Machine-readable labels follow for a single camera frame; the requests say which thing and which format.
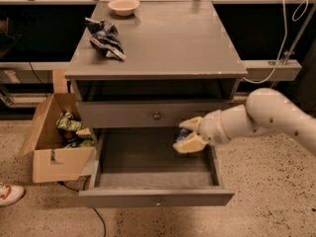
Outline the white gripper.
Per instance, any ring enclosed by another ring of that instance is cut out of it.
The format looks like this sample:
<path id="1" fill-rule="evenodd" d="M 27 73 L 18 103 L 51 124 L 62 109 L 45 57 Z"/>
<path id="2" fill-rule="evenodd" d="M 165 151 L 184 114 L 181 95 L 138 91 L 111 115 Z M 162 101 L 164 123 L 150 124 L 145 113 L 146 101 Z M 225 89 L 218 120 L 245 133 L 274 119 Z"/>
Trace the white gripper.
<path id="1" fill-rule="evenodd" d="M 186 119 L 179 127 L 191 131 L 187 138 L 173 144 L 174 149 L 181 154 L 200 152 L 207 143 L 218 146 L 229 142 L 221 123 L 221 111 L 209 113 L 203 118 Z"/>

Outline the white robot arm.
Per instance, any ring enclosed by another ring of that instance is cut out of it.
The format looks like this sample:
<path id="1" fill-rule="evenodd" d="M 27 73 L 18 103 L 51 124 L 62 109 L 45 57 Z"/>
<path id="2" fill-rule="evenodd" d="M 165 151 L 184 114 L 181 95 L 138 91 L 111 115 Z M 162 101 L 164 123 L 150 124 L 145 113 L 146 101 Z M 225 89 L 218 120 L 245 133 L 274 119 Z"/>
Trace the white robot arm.
<path id="1" fill-rule="evenodd" d="M 182 133 L 173 147 L 179 153 L 202 151 L 229 143 L 235 137 L 255 137 L 285 133 L 316 154 L 316 118 L 306 114 L 282 93 L 261 88 L 252 92 L 245 104 L 208 113 L 179 124 Z"/>

